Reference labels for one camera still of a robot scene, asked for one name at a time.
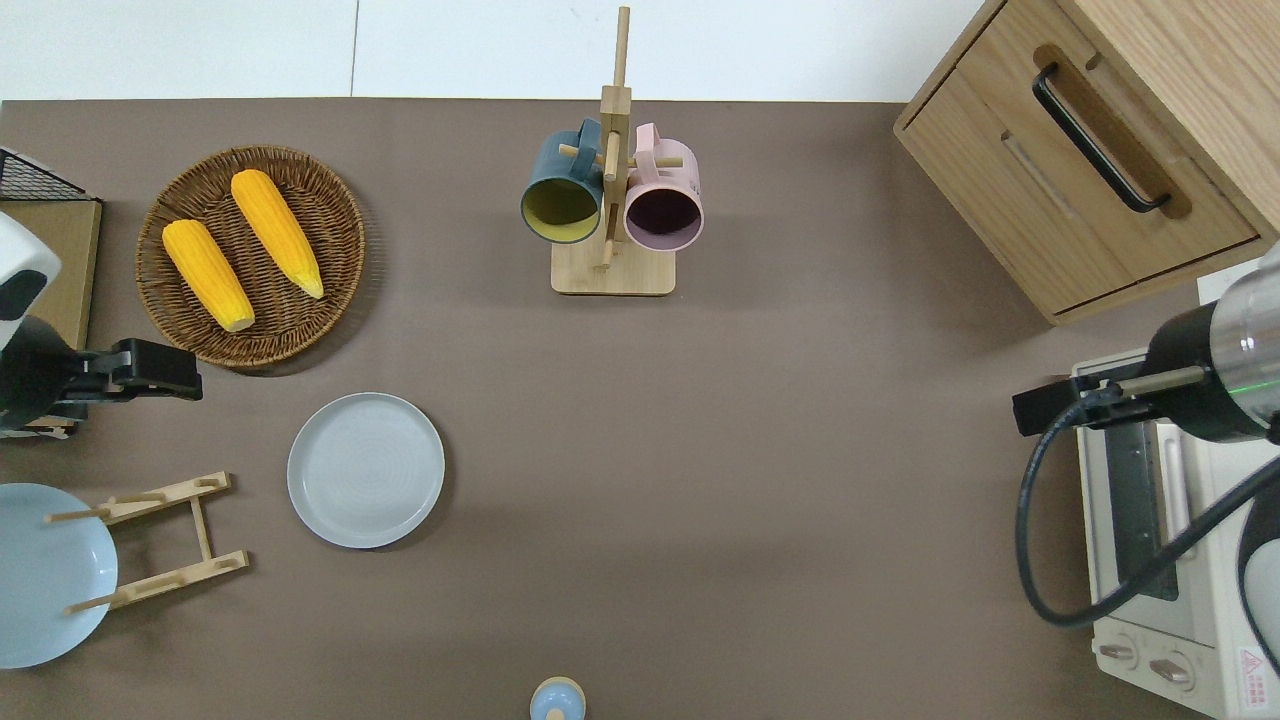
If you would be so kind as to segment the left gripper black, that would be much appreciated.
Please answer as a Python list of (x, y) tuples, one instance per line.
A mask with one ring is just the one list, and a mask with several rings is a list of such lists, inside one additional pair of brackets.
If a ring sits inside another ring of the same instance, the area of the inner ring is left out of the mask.
[[(138, 396), (140, 388), (189, 401), (204, 397), (197, 357), (182, 348), (136, 347), (133, 340), (122, 340), (108, 351), (73, 354), (61, 365), (68, 377), (60, 391), (61, 404), (127, 402)], [(133, 369), (131, 386), (127, 382)]]

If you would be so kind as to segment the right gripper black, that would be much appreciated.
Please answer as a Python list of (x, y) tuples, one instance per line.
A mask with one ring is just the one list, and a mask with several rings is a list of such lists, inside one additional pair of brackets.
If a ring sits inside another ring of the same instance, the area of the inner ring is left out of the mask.
[(1012, 416), (1021, 437), (1043, 434), (1052, 421), (1080, 397), (1091, 400), (1078, 418), (1079, 427), (1120, 427), (1153, 420), (1151, 402), (1123, 396), (1108, 387), (1117, 382), (1107, 373), (1091, 373), (1076, 380), (1052, 380), (1012, 396)]

